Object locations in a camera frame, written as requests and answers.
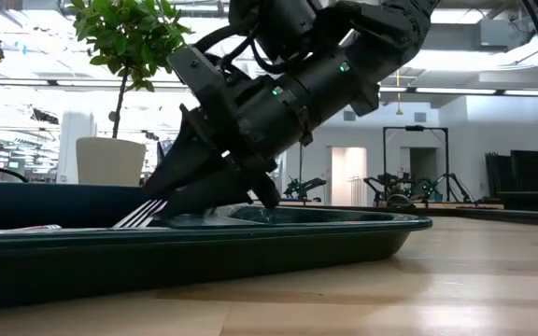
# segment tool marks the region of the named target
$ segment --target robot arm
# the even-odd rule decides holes
[[[277,206],[267,175],[274,157],[296,142],[310,144],[312,131],[346,105],[359,116],[376,110],[377,83],[418,53],[438,3],[321,8],[315,0],[233,0],[230,26],[169,58],[200,106],[180,107],[177,140],[144,187],[151,199],[167,201],[162,217],[250,203],[250,190],[265,207]],[[229,35],[246,39],[223,58],[207,53]],[[248,46],[278,76],[251,79],[231,65]]]

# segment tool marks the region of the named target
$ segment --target tray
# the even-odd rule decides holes
[[[70,200],[57,209],[59,217],[74,212]],[[108,217],[89,211],[88,217]],[[0,212],[8,220],[0,228],[0,308],[385,259],[411,231],[432,224],[409,215],[239,205],[144,230],[106,228],[111,221],[18,231],[4,230],[19,226],[16,213],[21,223],[44,219],[16,203],[1,203]]]

